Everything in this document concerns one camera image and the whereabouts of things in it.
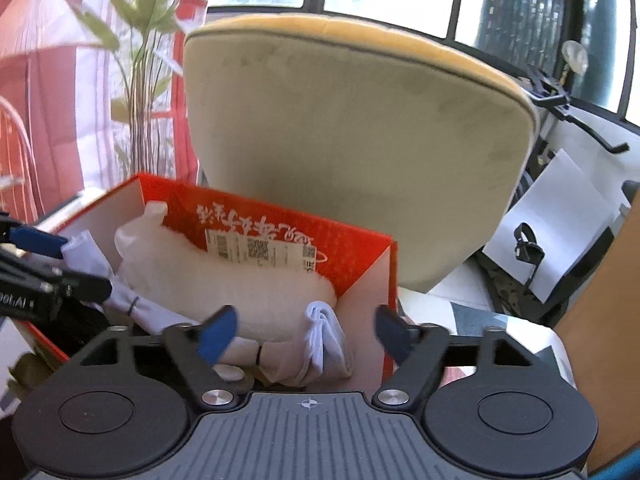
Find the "white cloth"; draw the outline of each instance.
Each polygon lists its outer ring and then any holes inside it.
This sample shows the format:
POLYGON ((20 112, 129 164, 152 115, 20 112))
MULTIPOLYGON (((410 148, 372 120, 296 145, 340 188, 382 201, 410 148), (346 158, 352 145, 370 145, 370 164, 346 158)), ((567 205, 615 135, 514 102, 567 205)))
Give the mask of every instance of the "white cloth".
POLYGON ((351 377, 353 355, 334 310, 322 301, 310 303, 295 338, 262 345, 260 370, 285 386, 351 377))
MULTIPOLYGON (((147 298, 142 298, 122 283, 114 276, 107 258, 102 254, 89 231, 83 231, 72 238, 62 246, 61 250, 65 263, 70 269, 108 278, 113 290, 104 305, 123 314, 129 314, 133 321, 150 334, 158 335, 166 327, 178 323, 198 324, 193 319, 167 310, 147 298)), ((256 363, 258 347, 257 341, 236 337, 226 349, 220 362, 236 366, 253 366, 256 363)))
POLYGON ((232 304, 238 335, 259 342, 292 340, 313 301, 335 306, 333 285, 323 276, 231 263, 162 226, 166 212, 164 202, 149 202, 116 232, 118 277, 136 294, 197 322, 232 304))
MULTIPOLYGON (((89 231, 72 238, 62 247, 62 254, 70 269, 109 278, 113 291, 104 305, 129 314, 150 334, 157 335, 177 323, 198 324, 130 290, 114 276, 89 231)), ((273 383, 295 387, 306 386, 321 377, 322 380, 350 377, 353 355, 331 306, 322 301, 313 301, 298 319, 296 333, 290 341, 265 342, 262 345, 259 368, 265 377, 273 383)), ((220 363, 254 366, 258 348, 255 340, 235 337, 220 363)))

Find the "circular pad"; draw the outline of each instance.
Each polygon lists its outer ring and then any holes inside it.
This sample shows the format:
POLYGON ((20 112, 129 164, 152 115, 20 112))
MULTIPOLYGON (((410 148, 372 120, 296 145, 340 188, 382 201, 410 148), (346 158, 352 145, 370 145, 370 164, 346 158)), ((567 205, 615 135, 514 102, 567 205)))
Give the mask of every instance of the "circular pad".
POLYGON ((176 391, 105 368, 54 375, 20 405, 14 437, 28 462, 64 478, 121 477, 162 460, 180 442, 189 416, 176 391))
POLYGON ((481 400, 478 415, 495 431, 526 435, 546 428, 553 412, 544 400, 533 395, 503 392, 481 400))
POLYGON ((111 392, 88 392, 65 402, 58 415, 62 424, 78 433, 108 433, 129 421, 133 402, 111 392))
POLYGON ((582 466, 598 429, 584 397, 535 367, 491 368, 478 367, 429 398, 422 424, 436 447, 497 477, 545 477, 582 466))

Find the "white plush toy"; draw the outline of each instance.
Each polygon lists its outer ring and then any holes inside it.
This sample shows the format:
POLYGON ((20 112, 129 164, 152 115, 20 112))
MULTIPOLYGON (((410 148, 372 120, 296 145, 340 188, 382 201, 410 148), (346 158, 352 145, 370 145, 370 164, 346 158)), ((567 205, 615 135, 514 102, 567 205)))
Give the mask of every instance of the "white plush toy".
POLYGON ((291 340, 313 301, 335 308, 333 285, 323 276, 231 263, 164 227, 166 213, 164 202, 149 202, 115 235, 123 259, 117 277, 140 296, 197 322, 232 304, 238 335, 260 343, 291 340))

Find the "qr code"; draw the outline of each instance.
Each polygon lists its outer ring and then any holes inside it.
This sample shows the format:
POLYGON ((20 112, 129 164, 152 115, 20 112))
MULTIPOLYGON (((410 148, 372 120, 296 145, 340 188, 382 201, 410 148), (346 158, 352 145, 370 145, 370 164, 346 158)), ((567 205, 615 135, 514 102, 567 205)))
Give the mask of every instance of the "qr code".
POLYGON ((249 238, 246 241, 249 258, 269 261, 269 241, 249 238))
POLYGON ((302 257, 316 259, 316 248, 313 245, 302 246, 302 257))
POLYGON ((229 248, 226 244, 225 235, 216 235, 216 247, 218 248, 218 256, 229 259, 229 248))

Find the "crosshair logo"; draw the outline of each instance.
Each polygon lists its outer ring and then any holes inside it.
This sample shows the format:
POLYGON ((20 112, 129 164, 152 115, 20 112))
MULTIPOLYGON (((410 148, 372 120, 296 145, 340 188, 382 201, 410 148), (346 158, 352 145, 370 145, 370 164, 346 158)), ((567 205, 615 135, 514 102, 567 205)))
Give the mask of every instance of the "crosshair logo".
POLYGON ((318 404, 322 404, 322 402, 318 402, 317 400, 314 400, 311 397, 309 397, 308 399, 305 399, 302 402, 299 402, 299 404, 302 404, 303 408, 310 410, 311 408, 316 407, 318 404))

